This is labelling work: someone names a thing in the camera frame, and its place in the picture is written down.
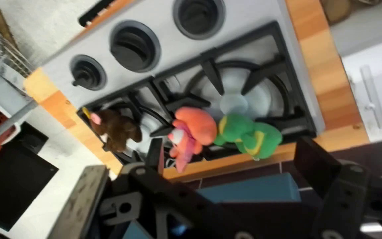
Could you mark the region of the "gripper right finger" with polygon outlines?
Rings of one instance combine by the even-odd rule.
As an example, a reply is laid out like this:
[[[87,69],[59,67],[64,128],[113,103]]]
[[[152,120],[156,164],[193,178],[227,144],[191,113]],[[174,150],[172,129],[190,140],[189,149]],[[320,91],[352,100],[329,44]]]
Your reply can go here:
[[[368,197],[369,172],[359,165],[337,165],[315,222],[316,239],[359,239]]]

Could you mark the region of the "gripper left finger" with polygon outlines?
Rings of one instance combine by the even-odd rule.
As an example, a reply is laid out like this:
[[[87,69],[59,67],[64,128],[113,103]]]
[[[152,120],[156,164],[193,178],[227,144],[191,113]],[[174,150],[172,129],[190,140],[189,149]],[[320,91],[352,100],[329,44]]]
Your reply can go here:
[[[85,239],[109,180],[105,166],[87,166],[56,219],[48,239]]]

